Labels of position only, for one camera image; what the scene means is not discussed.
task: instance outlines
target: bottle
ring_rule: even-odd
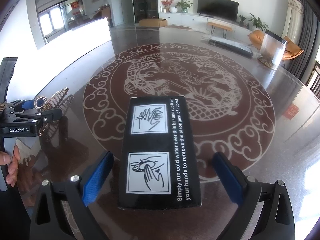
[[[108,6],[108,5],[109,5],[108,0],[104,0],[103,6]]]

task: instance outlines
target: red flowers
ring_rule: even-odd
[[[173,0],[161,0],[161,3],[165,6],[168,7],[173,3]]]

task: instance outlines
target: cylindrical glass container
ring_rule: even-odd
[[[267,67],[276,70],[282,60],[287,41],[266,30],[258,59]]]

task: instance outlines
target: white square label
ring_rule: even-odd
[[[167,133],[167,105],[135,106],[131,124],[131,134]]]
[[[129,153],[126,192],[171,194],[169,152]]]

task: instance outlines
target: blue gripper pad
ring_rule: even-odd
[[[242,187],[225,160],[217,153],[213,155],[212,166],[224,186],[230,200],[241,205],[243,202]]]
[[[35,108],[35,105],[34,105],[35,101],[34,100],[26,100],[25,102],[23,102],[22,104],[22,108],[24,109],[33,109]]]
[[[100,163],[97,165],[94,164],[90,167],[90,171],[94,166],[96,166],[96,169],[91,171],[92,175],[83,185],[82,201],[86,207],[96,200],[103,183],[112,169],[113,161],[113,154],[111,152],[107,152],[101,159]]]

